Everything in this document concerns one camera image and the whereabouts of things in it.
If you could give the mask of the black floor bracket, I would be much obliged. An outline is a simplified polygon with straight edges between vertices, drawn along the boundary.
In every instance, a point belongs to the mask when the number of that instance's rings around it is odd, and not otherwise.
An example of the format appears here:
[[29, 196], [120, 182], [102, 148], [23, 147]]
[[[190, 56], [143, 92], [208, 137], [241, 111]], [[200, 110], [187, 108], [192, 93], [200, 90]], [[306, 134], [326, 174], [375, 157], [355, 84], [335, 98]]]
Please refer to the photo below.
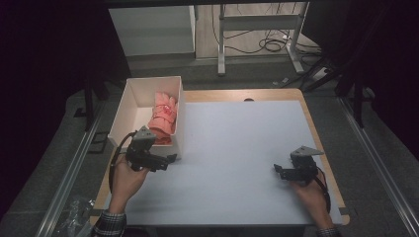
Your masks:
[[88, 148], [88, 154], [103, 154], [108, 142], [108, 132], [96, 132]]

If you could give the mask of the aluminium rail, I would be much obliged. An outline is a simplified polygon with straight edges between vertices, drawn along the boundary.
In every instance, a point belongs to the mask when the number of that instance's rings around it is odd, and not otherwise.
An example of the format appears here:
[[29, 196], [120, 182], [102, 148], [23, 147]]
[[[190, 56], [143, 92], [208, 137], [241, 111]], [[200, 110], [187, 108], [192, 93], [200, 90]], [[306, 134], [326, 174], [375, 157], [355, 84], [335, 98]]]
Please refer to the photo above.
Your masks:
[[102, 113], [106, 102], [99, 102], [94, 110], [94, 119], [91, 127], [84, 132], [71, 162], [66, 169], [64, 176], [53, 196], [52, 201], [42, 219], [41, 225], [36, 233], [36, 237], [51, 237], [59, 219], [60, 213], [63, 211], [65, 203], [72, 190], [74, 182], [78, 176], [79, 170], [84, 162], [88, 148], [96, 133], [97, 127], [102, 119]]
[[353, 116], [354, 111], [352, 110], [349, 102], [342, 98], [338, 98], [337, 101], [343, 108], [351, 128], [354, 130], [359, 142], [367, 153], [378, 178], [380, 179], [410, 237], [419, 237], [419, 218], [414, 213], [412, 206], [390, 175], [388, 169], [385, 167], [367, 132], [361, 128], [359, 123], [355, 120]]

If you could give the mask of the power strip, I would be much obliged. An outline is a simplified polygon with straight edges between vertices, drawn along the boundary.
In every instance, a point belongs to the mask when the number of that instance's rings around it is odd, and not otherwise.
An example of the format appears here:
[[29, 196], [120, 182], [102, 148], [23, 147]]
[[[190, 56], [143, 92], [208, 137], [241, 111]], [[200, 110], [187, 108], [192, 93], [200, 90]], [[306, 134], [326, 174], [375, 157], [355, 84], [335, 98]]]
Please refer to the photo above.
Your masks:
[[326, 75], [328, 75], [331, 72], [331, 70], [327, 67], [322, 67], [318, 70], [316, 70], [311, 76], [310, 78], [313, 81], [318, 81], [320, 79], [322, 79], [323, 77], [325, 77]]

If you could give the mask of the white cardboard box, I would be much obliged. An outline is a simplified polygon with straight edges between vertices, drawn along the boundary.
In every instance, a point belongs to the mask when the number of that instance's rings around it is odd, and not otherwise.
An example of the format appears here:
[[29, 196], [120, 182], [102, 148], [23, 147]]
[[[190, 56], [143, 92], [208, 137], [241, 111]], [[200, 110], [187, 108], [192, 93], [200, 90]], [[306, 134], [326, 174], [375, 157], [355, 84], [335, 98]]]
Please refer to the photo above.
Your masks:
[[116, 117], [108, 135], [118, 147], [129, 133], [148, 125], [155, 105], [155, 93], [162, 92], [173, 97], [178, 105], [174, 133], [169, 144], [154, 144], [150, 152], [159, 156], [176, 154], [182, 158], [184, 148], [185, 100], [180, 76], [128, 78]]

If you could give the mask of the person's left hand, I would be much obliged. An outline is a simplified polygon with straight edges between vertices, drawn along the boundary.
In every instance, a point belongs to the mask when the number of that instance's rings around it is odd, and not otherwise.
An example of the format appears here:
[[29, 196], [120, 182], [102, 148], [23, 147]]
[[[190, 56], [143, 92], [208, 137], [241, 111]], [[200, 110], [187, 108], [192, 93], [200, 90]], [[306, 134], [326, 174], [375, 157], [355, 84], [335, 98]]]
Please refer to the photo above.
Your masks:
[[112, 214], [124, 213], [128, 201], [139, 191], [148, 173], [148, 168], [134, 171], [128, 165], [126, 157], [120, 155], [115, 164], [112, 197], [108, 212]]

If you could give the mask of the white cabinet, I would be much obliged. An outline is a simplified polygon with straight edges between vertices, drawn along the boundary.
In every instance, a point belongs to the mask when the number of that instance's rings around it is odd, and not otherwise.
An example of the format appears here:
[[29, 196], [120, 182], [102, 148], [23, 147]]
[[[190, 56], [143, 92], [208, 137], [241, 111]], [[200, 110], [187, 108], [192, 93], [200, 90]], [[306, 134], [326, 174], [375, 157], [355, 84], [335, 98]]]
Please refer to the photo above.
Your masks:
[[194, 6], [110, 9], [125, 56], [195, 51]]

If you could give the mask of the clear plastic bag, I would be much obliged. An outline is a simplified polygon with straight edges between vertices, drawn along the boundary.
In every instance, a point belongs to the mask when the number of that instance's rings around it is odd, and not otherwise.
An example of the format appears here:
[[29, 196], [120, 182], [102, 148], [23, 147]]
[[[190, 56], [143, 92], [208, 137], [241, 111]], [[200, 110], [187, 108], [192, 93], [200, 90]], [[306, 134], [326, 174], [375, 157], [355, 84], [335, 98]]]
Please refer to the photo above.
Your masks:
[[74, 196], [68, 205], [66, 218], [56, 227], [53, 237], [88, 237], [92, 229], [90, 213], [95, 201]]

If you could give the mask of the grey metal desk frame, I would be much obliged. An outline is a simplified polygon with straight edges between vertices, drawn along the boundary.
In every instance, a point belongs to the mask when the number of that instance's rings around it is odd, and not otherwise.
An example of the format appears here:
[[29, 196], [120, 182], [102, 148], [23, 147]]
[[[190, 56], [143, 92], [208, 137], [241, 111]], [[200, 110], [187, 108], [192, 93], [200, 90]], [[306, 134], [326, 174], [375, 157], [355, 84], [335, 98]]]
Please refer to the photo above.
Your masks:
[[292, 41], [286, 44], [286, 50], [297, 74], [304, 72], [296, 53], [297, 40], [303, 25], [308, 3], [303, 2], [298, 14], [293, 15], [245, 15], [225, 16], [224, 4], [219, 5], [219, 43], [217, 55], [217, 74], [225, 74], [225, 53], [223, 34], [229, 31], [292, 30]]

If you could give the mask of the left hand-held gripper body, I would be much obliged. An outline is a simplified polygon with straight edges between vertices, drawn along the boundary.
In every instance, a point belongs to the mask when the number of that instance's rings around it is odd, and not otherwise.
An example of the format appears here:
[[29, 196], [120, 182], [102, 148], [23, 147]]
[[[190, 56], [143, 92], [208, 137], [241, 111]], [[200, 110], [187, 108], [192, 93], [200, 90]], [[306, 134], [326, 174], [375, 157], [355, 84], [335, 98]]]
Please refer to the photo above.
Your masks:
[[135, 133], [126, 150], [126, 159], [134, 171], [148, 168], [150, 171], [166, 170], [169, 159], [150, 152], [156, 135], [145, 125]]

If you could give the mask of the person's right hand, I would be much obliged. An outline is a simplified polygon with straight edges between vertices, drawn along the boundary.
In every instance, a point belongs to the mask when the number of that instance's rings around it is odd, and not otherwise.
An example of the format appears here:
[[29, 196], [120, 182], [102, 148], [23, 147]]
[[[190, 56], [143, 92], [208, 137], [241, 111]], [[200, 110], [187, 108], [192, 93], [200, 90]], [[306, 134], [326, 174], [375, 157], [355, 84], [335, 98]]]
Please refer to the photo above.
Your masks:
[[327, 229], [334, 226], [327, 211], [326, 200], [320, 186], [312, 181], [306, 186], [297, 182], [290, 182], [291, 187], [305, 206], [318, 229]]

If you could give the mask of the pink glove with red pattern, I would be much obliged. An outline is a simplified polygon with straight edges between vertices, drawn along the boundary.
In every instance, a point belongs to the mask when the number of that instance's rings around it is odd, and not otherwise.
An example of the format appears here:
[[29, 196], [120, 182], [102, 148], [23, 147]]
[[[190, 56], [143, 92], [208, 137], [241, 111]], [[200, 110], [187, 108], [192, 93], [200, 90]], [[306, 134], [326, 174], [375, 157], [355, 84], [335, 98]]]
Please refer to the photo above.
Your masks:
[[156, 135], [156, 138], [168, 137], [175, 132], [177, 118], [177, 100], [163, 92], [155, 93], [155, 105], [148, 128]]

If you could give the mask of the pale blue table mat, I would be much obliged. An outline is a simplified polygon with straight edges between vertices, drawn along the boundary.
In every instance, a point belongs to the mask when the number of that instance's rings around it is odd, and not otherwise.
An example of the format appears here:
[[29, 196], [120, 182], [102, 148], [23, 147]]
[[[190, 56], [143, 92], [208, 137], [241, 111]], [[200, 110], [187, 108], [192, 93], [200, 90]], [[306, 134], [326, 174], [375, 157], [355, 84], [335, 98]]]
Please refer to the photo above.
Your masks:
[[298, 101], [188, 103], [184, 149], [148, 174], [126, 207], [130, 225], [297, 226], [311, 218], [274, 167], [312, 147]]

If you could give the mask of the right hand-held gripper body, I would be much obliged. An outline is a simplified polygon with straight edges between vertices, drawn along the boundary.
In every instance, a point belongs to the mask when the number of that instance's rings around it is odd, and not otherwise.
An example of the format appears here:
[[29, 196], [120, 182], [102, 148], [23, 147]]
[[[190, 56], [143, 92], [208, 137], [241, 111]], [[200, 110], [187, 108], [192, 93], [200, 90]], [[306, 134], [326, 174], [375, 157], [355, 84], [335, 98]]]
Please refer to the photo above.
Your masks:
[[313, 155], [323, 155], [323, 152], [306, 146], [293, 151], [291, 153], [293, 168], [288, 170], [287, 179], [307, 184], [312, 181], [318, 174]]

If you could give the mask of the black stand post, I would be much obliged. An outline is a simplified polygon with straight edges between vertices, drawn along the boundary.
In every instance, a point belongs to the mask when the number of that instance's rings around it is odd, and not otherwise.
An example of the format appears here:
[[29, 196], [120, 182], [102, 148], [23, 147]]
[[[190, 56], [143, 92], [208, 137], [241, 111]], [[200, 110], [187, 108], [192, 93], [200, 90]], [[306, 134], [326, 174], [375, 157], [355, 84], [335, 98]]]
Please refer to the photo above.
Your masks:
[[85, 115], [86, 115], [86, 126], [85, 130], [88, 131], [94, 120], [94, 108], [92, 98], [92, 85], [89, 77], [84, 80], [84, 95], [85, 95]]

